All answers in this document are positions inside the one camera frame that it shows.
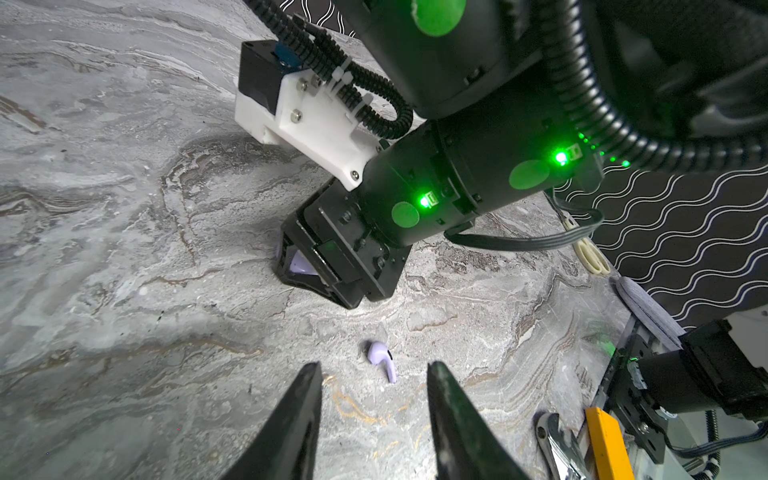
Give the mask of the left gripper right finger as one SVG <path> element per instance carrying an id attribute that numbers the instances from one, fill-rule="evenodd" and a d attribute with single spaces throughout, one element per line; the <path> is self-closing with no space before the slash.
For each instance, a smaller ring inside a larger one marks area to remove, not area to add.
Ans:
<path id="1" fill-rule="evenodd" d="M 439 479 L 526 479 L 449 368 L 427 368 L 430 424 Z"/>

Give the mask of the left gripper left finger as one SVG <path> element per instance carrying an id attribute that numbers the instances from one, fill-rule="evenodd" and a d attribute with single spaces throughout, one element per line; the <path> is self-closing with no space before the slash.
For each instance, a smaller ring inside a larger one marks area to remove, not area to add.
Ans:
<path id="1" fill-rule="evenodd" d="M 322 368 L 305 364 L 225 479 L 311 479 L 322 414 Z"/>

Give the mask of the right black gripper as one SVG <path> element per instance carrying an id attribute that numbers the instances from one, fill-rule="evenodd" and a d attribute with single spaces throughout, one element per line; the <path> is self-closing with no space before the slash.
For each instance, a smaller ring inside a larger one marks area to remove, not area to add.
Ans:
<path id="1" fill-rule="evenodd" d="M 312 291 L 346 309 L 366 298 L 390 298 L 398 285 L 410 247 L 386 243 L 367 225 L 355 196 L 333 178 L 281 225 L 281 239 L 300 250 L 318 276 L 276 272 L 289 286 Z"/>

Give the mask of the purple earbud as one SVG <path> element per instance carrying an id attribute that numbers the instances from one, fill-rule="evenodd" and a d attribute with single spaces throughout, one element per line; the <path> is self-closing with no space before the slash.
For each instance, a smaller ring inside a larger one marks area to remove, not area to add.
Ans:
<path id="1" fill-rule="evenodd" d="M 397 368 L 390 349 L 381 341 L 371 341 L 367 345 L 366 358 L 368 362 L 377 367 L 383 367 L 390 384 L 398 380 Z"/>

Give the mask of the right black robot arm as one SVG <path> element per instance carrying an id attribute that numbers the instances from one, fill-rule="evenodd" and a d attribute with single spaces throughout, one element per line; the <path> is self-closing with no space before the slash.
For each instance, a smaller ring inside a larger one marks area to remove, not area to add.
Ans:
<path id="1" fill-rule="evenodd" d="M 388 145 L 346 191 L 320 189 L 284 223 L 276 263 L 286 284 L 345 308 L 390 297 L 414 243 L 525 252 L 558 249 L 603 220 L 544 237 L 477 235 L 477 217 L 558 184 L 604 159 L 645 170 L 706 173 L 764 164 L 767 134 L 653 137 L 606 95 L 579 1 L 537 1 L 533 24 L 506 1 L 343 1 L 384 69 L 350 63 L 327 38 L 268 18 L 304 66 L 330 82 L 363 126 Z"/>

